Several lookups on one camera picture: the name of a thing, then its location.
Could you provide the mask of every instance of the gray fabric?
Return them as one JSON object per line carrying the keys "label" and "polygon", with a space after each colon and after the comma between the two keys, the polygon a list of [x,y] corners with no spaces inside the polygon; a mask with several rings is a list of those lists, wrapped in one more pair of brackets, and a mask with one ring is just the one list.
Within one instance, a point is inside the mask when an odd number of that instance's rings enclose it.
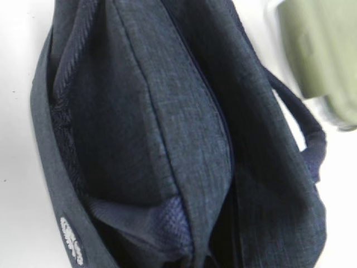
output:
{"label": "gray fabric", "polygon": [[92,199],[89,208],[97,219],[151,255],[173,261],[192,253],[191,234],[180,197],[150,208]]}
{"label": "gray fabric", "polygon": [[223,1],[163,1],[227,118],[244,265],[313,267],[326,239],[325,209],[261,64]]}
{"label": "gray fabric", "polygon": [[[76,195],[67,170],[62,161],[52,129],[49,96],[47,95],[46,69],[51,44],[50,32],[38,61],[37,71],[31,92],[31,113],[35,128],[38,150],[44,169],[55,216],[60,227],[60,218],[66,217],[74,227],[84,245],[85,268],[118,268],[112,256],[102,243],[90,217]],[[83,268],[69,256],[75,268]]]}
{"label": "gray fabric", "polygon": [[92,2],[57,2],[31,95],[55,214],[88,267],[119,267],[122,244],[140,268],[201,268],[229,189],[243,267],[313,267],[324,206],[226,1],[106,0],[95,27]]}

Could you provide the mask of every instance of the printed logo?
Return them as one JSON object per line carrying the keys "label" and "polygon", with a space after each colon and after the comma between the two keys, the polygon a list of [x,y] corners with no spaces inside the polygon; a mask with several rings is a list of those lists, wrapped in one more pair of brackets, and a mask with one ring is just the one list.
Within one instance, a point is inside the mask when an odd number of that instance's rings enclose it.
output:
{"label": "printed logo", "polygon": [[60,218],[62,234],[66,240],[68,249],[72,252],[72,257],[75,259],[79,266],[83,266],[83,254],[80,248],[80,243],[76,238],[71,225],[69,225],[67,219],[65,217]]}

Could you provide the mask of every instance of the bag strap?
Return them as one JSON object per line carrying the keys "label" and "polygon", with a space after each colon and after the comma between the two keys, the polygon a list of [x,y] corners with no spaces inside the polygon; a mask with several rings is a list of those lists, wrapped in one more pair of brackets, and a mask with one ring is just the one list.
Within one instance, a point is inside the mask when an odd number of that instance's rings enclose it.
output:
{"label": "bag strap", "polygon": [[[250,49],[254,52],[257,60],[260,62],[254,47],[243,27],[239,15],[235,10],[233,2],[231,0],[226,0],[226,3],[230,9],[230,13],[233,19],[235,20],[238,30],[242,33],[245,41],[249,45]],[[306,143],[306,148],[302,151],[302,156],[311,173],[313,182],[316,183],[320,180],[319,170],[326,155],[326,134],[323,131],[321,125],[317,122],[317,120],[314,118],[308,108],[302,103],[302,101],[294,93],[292,93],[283,82],[281,82],[266,67],[264,67],[263,64],[262,67],[271,87],[275,89],[299,125]]]}

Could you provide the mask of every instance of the green object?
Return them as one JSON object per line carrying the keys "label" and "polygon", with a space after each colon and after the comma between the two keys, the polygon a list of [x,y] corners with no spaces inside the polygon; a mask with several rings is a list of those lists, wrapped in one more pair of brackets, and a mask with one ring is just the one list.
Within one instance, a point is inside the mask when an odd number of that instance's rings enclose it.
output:
{"label": "green object", "polygon": [[278,18],[286,58],[305,98],[324,96],[357,125],[357,1],[286,0]]}

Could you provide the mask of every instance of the dark gray bag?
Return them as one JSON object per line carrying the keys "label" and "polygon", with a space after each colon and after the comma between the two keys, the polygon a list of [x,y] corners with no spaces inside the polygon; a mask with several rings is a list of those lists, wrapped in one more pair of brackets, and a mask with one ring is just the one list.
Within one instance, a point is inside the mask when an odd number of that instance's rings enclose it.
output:
{"label": "dark gray bag", "polygon": [[57,0],[31,111],[73,267],[302,268],[322,251],[325,134],[230,0]]}

